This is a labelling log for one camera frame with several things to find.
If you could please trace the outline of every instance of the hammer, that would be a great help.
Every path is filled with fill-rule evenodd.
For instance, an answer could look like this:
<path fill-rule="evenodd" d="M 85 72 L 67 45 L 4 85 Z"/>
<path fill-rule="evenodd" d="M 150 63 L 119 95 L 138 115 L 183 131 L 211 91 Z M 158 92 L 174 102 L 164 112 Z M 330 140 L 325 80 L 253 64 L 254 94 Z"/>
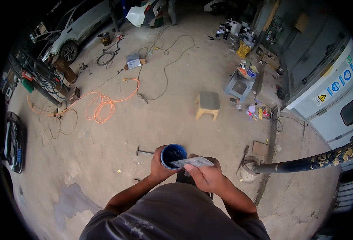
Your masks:
<path fill-rule="evenodd" d="M 135 154 L 135 156 L 138 156 L 138 152 L 141 152 L 141 153 L 144 153 L 144 154 L 151 154 L 151 155 L 154 155 L 153 152 L 140 151 L 140 150 L 139 150 L 139 146 L 138 146 L 137 149 L 136 149 L 136 154 Z"/>

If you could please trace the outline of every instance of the tire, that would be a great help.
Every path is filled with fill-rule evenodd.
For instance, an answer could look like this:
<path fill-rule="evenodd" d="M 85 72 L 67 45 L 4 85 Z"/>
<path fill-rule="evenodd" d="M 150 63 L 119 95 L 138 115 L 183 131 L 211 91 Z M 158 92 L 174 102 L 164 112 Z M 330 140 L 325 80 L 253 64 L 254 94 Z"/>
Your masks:
<path fill-rule="evenodd" d="M 78 53 L 78 44 L 74 41 L 68 41 L 60 50 L 60 55 L 68 62 L 68 64 L 75 61 Z"/>

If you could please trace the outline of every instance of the yellow triangle sign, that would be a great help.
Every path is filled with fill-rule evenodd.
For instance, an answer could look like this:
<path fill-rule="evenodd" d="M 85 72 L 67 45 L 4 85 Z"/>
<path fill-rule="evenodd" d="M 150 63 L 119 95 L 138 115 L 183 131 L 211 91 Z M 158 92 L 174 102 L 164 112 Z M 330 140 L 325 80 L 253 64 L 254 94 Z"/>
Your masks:
<path fill-rule="evenodd" d="M 324 102 L 326 95 L 319 95 L 318 98 L 322 101 L 322 103 Z"/>

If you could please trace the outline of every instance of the yellow stool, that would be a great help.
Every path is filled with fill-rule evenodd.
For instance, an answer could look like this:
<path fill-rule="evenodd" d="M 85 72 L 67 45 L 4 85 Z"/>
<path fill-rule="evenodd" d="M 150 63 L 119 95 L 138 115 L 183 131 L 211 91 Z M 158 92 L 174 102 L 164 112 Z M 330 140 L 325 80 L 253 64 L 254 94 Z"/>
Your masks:
<path fill-rule="evenodd" d="M 195 118 L 196 120 L 198 120 L 203 113 L 214 114 L 213 121 L 217 119 L 220 108 L 218 93 L 201 91 L 199 92 L 195 104 L 197 103 L 199 104 L 199 109 Z"/>

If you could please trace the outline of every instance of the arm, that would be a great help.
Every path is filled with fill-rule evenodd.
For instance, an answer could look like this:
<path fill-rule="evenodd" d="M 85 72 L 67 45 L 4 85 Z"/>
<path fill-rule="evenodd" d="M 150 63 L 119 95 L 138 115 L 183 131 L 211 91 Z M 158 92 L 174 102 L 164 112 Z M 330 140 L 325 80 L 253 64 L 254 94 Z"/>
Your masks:
<path fill-rule="evenodd" d="M 196 155 L 190 154 L 189 157 L 196 157 Z M 222 174 L 219 162 L 212 157 L 206 158 L 213 162 L 214 166 L 195 167 L 190 164 L 184 166 L 197 187 L 202 191 L 218 195 L 223 200 L 231 219 L 245 215 L 258 218 L 255 204 Z"/>
<path fill-rule="evenodd" d="M 164 147 L 165 146 L 161 146 L 155 150 L 151 160 L 150 175 L 136 185 L 112 197 L 105 207 L 106 210 L 111 210 L 118 215 L 127 211 L 156 185 L 179 171 L 179 169 L 170 170 L 161 165 L 160 154 Z"/>

